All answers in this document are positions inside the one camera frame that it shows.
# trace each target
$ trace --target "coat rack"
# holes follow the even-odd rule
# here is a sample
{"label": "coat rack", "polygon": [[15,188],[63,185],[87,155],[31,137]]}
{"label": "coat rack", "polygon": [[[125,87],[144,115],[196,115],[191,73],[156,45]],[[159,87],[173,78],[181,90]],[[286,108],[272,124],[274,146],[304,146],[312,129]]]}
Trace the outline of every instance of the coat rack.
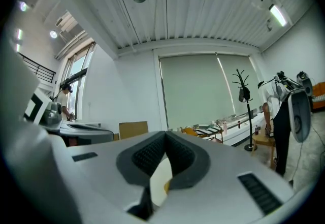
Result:
{"label": "coat rack", "polygon": [[234,76],[237,76],[239,78],[239,81],[240,82],[236,82],[236,81],[233,81],[233,83],[237,83],[237,84],[240,84],[240,94],[239,94],[239,101],[240,102],[245,102],[247,103],[247,110],[248,110],[248,118],[249,118],[249,144],[248,145],[245,145],[245,150],[246,151],[252,151],[253,149],[256,150],[257,149],[257,146],[253,146],[252,144],[252,117],[251,117],[251,113],[250,113],[250,107],[249,107],[249,101],[251,101],[252,99],[250,99],[250,93],[249,93],[249,89],[246,87],[248,84],[245,84],[245,81],[247,80],[248,76],[245,78],[245,80],[243,80],[242,78],[242,74],[244,72],[244,70],[239,73],[238,69],[236,69],[237,71],[237,74],[233,74]]}

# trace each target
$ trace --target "white cloth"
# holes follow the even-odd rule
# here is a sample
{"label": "white cloth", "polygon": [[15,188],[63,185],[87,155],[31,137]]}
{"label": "white cloth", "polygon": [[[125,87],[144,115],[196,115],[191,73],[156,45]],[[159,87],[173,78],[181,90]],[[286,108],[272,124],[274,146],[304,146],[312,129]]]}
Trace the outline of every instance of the white cloth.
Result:
{"label": "white cloth", "polygon": [[[62,91],[59,93],[55,101],[60,103],[62,107],[68,108],[68,97]],[[65,115],[63,111],[62,111],[62,119],[67,120],[67,115]]]}
{"label": "white cloth", "polygon": [[277,92],[276,92],[276,85],[275,81],[271,81],[258,89],[258,94],[262,103],[267,103],[269,105],[271,118],[275,118],[277,113],[280,110],[280,106],[282,102],[279,100]]}

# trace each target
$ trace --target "railing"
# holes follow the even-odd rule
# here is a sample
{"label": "railing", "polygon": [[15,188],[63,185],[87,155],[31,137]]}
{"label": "railing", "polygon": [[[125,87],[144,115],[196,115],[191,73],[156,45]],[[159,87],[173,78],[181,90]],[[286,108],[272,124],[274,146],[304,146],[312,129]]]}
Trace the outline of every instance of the railing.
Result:
{"label": "railing", "polygon": [[52,83],[54,74],[56,72],[38,64],[37,62],[27,58],[25,55],[22,55],[21,53],[19,54],[22,56],[22,60],[30,68],[30,70],[35,73],[36,77],[38,77],[41,80],[45,80],[47,82]]}

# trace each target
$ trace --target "wooden stool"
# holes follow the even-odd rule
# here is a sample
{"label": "wooden stool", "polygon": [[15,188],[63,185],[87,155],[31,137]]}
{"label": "wooden stool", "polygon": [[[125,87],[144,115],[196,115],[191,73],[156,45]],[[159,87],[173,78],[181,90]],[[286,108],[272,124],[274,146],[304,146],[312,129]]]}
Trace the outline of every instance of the wooden stool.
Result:
{"label": "wooden stool", "polygon": [[[275,139],[273,137],[267,137],[265,136],[265,130],[261,129],[260,133],[258,135],[255,135],[253,133],[253,147],[255,145],[266,145],[271,147],[271,166],[270,168],[275,170],[275,164],[273,161],[273,155],[274,155],[274,147],[275,147]],[[255,149],[252,150],[251,156],[254,156]]]}

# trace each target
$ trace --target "light fixture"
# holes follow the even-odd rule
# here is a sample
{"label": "light fixture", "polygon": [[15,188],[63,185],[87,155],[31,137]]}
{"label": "light fixture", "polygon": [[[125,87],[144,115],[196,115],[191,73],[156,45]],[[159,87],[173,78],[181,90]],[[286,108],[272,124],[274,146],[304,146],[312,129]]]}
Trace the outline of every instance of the light fixture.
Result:
{"label": "light fixture", "polygon": [[286,25],[287,22],[286,22],[284,16],[282,15],[280,9],[277,6],[275,6],[275,5],[272,4],[270,6],[269,10],[275,16],[275,18],[280,22],[280,24],[282,26],[285,26]]}
{"label": "light fixture", "polygon": [[27,4],[25,2],[20,2],[20,10],[25,12],[27,10]]}
{"label": "light fixture", "polygon": [[21,29],[18,29],[18,35],[17,35],[17,38],[21,40],[22,38],[22,30]]}
{"label": "light fixture", "polygon": [[57,37],[56,31],[51,31],[50,36],[55,39]]}

